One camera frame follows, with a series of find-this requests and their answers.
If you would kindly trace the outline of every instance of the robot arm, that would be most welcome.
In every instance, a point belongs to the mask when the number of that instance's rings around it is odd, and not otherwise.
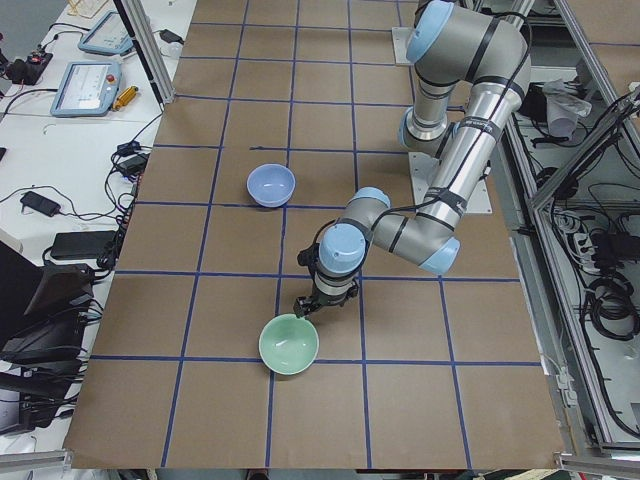
[[[439,158],[437,174],[413,218],[391,209],[377,188],[355,194],[321,242],[298,255],[314,283],[311,295],[294,305],[298,316],[356,296],[355,276],[371,244],[425,270],[446,273],[460,248],[453,236],[458,221],[528,89],[527,45],[512,24],[443,0],[422,2],[418,11],[423,13],[407,58],[419,88],[398,139],[412,151]],[[449,97],[461,80],[473,84],[467,113],[448,127]]]

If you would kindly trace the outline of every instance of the white desk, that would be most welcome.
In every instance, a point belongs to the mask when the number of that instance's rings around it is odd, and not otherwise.
[[[184,38],[196,1],[179,0],[170,4],[168,1],[143,0],[143,5],[153,30],[167,28]],[[91,20],[70,16],[65,10],[57,21],[91,27],[104,12],[114,8],[112,3],[108,3]],[[62,30],[72,28],[53,27],[43,43],[51,40],[56,32]],[[64,70],[72,60],[109,58],[82,52],[77,48],[79,39],[79,34],[60,35],[59,39],[47,48],[54,56],[40,83],[34,87],[25,87],[22,91],[58,88]],[[166,51],[167,44],[160,41],[159,45]],[[169,57],[164,59],[169,74],[173,77],[178,61]],[[0,146],[7,148],[7,153],[0,162],[0,198],[19,188],[51,185],[70,197],[79,213],[105,213],[111,210],[112,205],[104,193],[104,181],[111,168],[111,154],[118,144],[129,141],[149,120],[160,113],[137,55],[125,58],[122,69],[125,87],[136,85],[140,88],[140,94],[127,107],[119,112],[109,112],[102,118],[51,117],[49,109],[53,93],[30,94],[16,100],[9,115],[0,122]],[[20,87],[13,86],[7,95],[13,95],[18,91]],[[0,113],[9,101],[10,98],[0,101]],[[156,121],[139,137],[143,145],[153,144],[159,123]],[[130,182],[118,174],[111,176],[110,185],[116,197],[120,193],[131,191],[132,187]],[[69,211],[68,202],[53,190],[43,189],[38,192],[60,203],[63,212]],[[115,221],[107,218],[86,222],[74,217],[49,218],[37,212],[22,212],[20,197],[20,194],[16,194],[0,203],[0,228],[19,239],[24,246],[23,255],[38,265],[42,262],[43,250],[52,244],[58,232],[116,228]],[[94,287],[96,299],[103,305],[109,287],[110,278]],[[91,349],[97,328],[95,325],[87,328],[84,348]],[[49,428],[38,428],[23,436],[35,437],[36,451],[56,450],[62,446],[69,422],[70,420],[54,420]],[[0,454],[7,452],[7,448],[15,439],[15,436],[0,437]],[[61,469],[58,468],[34,473],[35,478],[61,477]],[[69,478],[77,477],[77,474],[69,475]],[[25,473],[11,476],[22,479]]]
[[[143,1],[145,12],[151,20],[151,28],[154,31],[167,28],[183,38],[186,36],[189,28],[189,21],[193,14],[195,3],[195,0],[180,0],[179,2],[175,2],[172,6],[169,6],[166,1]],[[115,6],[111,2],[106,4],[102,11],[91,20],[68,15],[65,11],[60,15],[57,22],[71,23],[89,28],[100,19],[104,12],[109,10],[115,10]],[[42,43],[46,44],[53,39],[56,33],[67,30],[75,29],[63,25],[54,26],[51,31],[47,33]],[[161,51],[166,53],[168,45],[160,40],[159,37],[156,36],[156,38],[158,39],[158,45],[160,46]],[[149,81],[147,80],[147,76],[137,54],[134,53],[124,59],[119,56],[105,57],[102,55],[92,55],[77,48],[79,40],[79,33],[64,33],[59,35],[58,40],[47,47],[47,52],[53,53],[53,58],[47,66],[47,69],[39,83],[33,87],[25,87],[22,91],[35,88],[58,88],[67,64],[70,61],[100,61],[110,59],[120,61],[122,63],[125,87],[136,85],[140,88],[140,91],[137,97],[127,107],[123,108],[119,112],[109,112],[106,118],[108,120],[148,121],[153,118],[154,115],[158,114],[158,103],[153,95],[151,87],[149,86]],[[168,56],[165,56],[164,60],[169,75],[173,78],[178,66],[178,60]],[[7,95],[12,95],[18,90],[19,87],[14,86],[7,92]],[[49,116],[49,109],[51,107],[51,102],[53,101],[53,96],[54,94],[50,93],[26,95],[16,100],[9,113]],[[9,100],[10,99],[5,99],[0,101],[0,112],[4,111]]]

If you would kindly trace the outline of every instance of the floor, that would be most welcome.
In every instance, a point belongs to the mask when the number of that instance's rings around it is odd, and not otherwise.
[[[75,467],[552,465],[562,442],[492,182],[494,213],[463,219],[446,276],[372,250],[358,300],[312,318],[308,371],[258,357],[263,325],[308,294],[295,257],[320,225],[362,186],[413,203],[396,131],[414,84],[389,29],[414,9],[199,2],[65,443]],[[284,208],[246,193],[268,162],[296,175]]]
[[[67,4],[66,0],[0,0],[0,33],[4,40],[0,49],[9,61],[23,60],[44,38],[51,25]],[[11,82],[0,78],[0,91]]]

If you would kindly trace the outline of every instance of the green bowl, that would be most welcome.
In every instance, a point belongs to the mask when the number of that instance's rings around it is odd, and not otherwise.
[[[258,347],[267,367],[282,375],[294,375],[313,363],[319,344],[311,322],[288,313],[264,326]]]

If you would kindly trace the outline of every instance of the blue joint cap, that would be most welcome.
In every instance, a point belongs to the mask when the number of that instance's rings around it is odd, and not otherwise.
[[[389,197],[379,188],[376,187],[363,187],[356,192],[356,194],[349,200],[352,202],[358,198],[375,198],[376,200],[380,200],[384,203],[387,208],[391,208],[391,200]]]
[[[346,275],[362,263],[367,248],[364,235],[353,225],[330,227],[320,242],[320,263],[328,273]]]
[[[405,142],[404,140],[404,131],[407,128],[407,116],[411,112],[412,108],[413,107],[409,107],[404,111],[404,114],[402,115],[402,120],[400,121],[400,127],[398,127],[398,143],[402,145],[404,148],[409,148],[409,145],[407,145],[407,142]]]
[[[416,63],[438,39],[449,21],[453,3],[433,0],[425,9],[407,45],[407,60]]]
[[[460,241],[457,238],[451,237],[442,245],[438,251],[427,258],[420,268],[433,272],[436,275],[444,275],[449,271],[451,265],[453,265],[456,256],[460,250]]]

